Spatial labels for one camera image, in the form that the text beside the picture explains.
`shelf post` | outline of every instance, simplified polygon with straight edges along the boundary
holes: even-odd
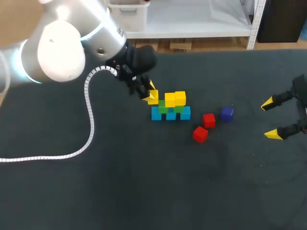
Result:
[[[266,0],[258,0],[258,4],[254,12],[254,20],[251,26],[247,49],[254,49],[265,3]]]

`cube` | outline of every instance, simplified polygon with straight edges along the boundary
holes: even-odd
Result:
[[[174,113],[173,108],[169,108],[168,113],[166,114],[166,120],[168,120],[168,121],[175,121],[176,120],[176,113]]]
[[[168,113],[168,108],[165,108],[165,101],[164,100],[159,100],[158,112],[160,114],[167,114]]]
[[[158,91],[158,90],[149,90],[149,93],[152,94],[152,96],[154,97],[154,99],[149,98],[149,99],[147,100],[147,103],[150,104],[150,105],[158,104],[158,103],[159,103],[159,91]]]
[[[178,91],[175,92],[175,97],[176,97],[176,106],[185,106],[187,102],[186,98],[186,92],[185,91]]]
[[[190,106],[184,106],[183,112],[180,114],[180,120],[190,120],[191,119],[191,108]]]
[[[152,107],[152,121],[161,121],[162,114],[158,112],[158,107]]]
[[[178,113],[178,114],[182,113],[183,112],[183,106],[176,106],[174,108],[174,112]]]
[[[175,107],[176,106],[176,96],[174,92],[165,93],[165,107]]]
[[[215,127],[214,114],[204,114],[202,116],[202,122],[205,128],[214,128]]]
[[[203,143],[208,137],[208,131],[204,129],[203,127],[198,127],[193,132],[193,139],[196,140],[199,143]]]
[[[225,122],[231,122],[233,117],[234,109],[225,107],[222,110],[221,120]]]

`blue block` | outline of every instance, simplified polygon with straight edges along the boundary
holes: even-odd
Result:
[[[233,108],[225,107],[222,110],[221,120],[225,122],[231,122],[234,114]]]
[[[152,107],[152,121],[161,121],[162,114],[158,112],[158,107]]]
[[[175,121],[175,120],[176,120],[176,113],[174,113],[174,112],[172,112],[172,113],[168,112],[168,113],[166,114],[166,119],[167,119],[168,121]]]
[[[191,108],[190,106],[184,106],[183,112],[180,114],[180,120],[190,120],[191,119]]]

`white cable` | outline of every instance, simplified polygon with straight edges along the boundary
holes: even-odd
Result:
[[[37,157],[22,157],[22,158],[0,158],[0,162],[20,162],[20,161],[38,161],[38,160],[62,160],[62,159],[67,159],[67,158],[72,158],[75,157],[81,153],[83,153],[91,144],[93,137],[94,137],[94,130],[95,130],[95,125],[94,125],[94,116],[92,112],[92,107],[91,107],[91,102],[90,102],[90,97],[88,94],[88,88],[89,88],[89,83],[91,78],[98,72],[108,70],[110,71],[114,76],[117,76],[117,71],[113,69],[112,67],[109,66],[100,66],[92,70],[92,72],[89,73],[87,76],[85,83],[84,83],[84,97],[85,97],[85,102],[86,102],[86,107],[88,110],[88,115],[90,117],[90,124],[91,124],[91,131],[90,131],[90,136],[86,142],[86,144],[79,149],[76,152],[73,152],[71,154],[63,155],[63,156],[37,156]]]

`red block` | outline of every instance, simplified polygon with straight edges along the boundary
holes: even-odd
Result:
[[[204,129],[203,127],[198,127],[194,132],[193,132],[193,139],[196,140],[199,143],[203,143],[205,139],[208,137],[208,131]]]
[[[215,127],[215,117],[214,114],[204,114],[202,116],[203,126],[205,128],[214,128]]]

